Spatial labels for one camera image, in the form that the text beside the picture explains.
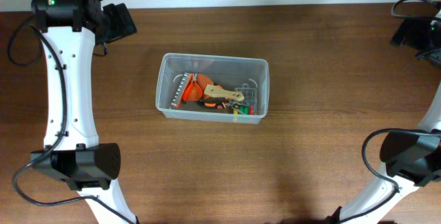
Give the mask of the small red-handled cutting pliers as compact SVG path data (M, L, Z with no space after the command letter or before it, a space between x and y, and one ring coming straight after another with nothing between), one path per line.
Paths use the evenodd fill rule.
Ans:
M203 90L198 83L197 74L193 74L191 81L189 81L189 84L183 93L182 100L184 102L199 101L202 96Z

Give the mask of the orange socket bit rail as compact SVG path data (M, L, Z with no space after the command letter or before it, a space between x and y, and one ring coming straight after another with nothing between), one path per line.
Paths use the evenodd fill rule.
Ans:
M175 95L172 99L171 106L173 108L179 108L179 106L183 100L184 92L185 92L186 88L188 87L189 83L192 81L192 77L193 77L192 73L186 72L183 74L182 79L181 79L180 83L178 84L178 88L175 92Z

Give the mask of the orange scraper with wooden handle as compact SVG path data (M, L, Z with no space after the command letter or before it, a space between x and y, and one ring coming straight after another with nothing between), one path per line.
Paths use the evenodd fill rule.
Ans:
M233 101L243 101L245 99L242 92L225 90L221 86L215 85L214 82L204 74L196 74L194 79L203 91L202 99L227 99Z

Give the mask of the orange-handled needle-nose pliers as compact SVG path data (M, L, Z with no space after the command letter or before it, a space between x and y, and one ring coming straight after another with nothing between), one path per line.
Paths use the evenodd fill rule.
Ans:
M231 109L233 114L253 114L253 107L250 105L245 105L244 103L237 101L227 101L219 103L208 103L204 101L198 101L197 104L204 108L216 109L216 110L226 110Z

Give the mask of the clear screwdriver bit case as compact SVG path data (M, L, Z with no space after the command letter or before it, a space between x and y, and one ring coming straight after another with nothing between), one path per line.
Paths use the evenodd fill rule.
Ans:
M233 104L233 113L245 115L257 114L258 88L244 83L241 87L236 88L235 91L241 92L245 98L243 101Z

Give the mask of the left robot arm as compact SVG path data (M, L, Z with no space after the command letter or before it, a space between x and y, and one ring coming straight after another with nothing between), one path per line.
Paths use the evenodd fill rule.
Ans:
M136 32L124 4L103 0L32 0L48 70L48 124L33 168L65 183L100 223L136 223L121 191L121 152L101 143L92 109L94 47Z

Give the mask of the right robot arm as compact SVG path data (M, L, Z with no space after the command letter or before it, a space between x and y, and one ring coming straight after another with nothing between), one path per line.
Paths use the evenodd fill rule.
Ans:
M417 58L440 66L440 16L405 19L391 44L407 45L418 51ZM440 93L415 130L387 128L371 133L363 142L384 134L380 148L380 167L375 170L367 156L362 160L374 175L367 186L348 204L339 207L327 223L380 223L405 196L440 181Z

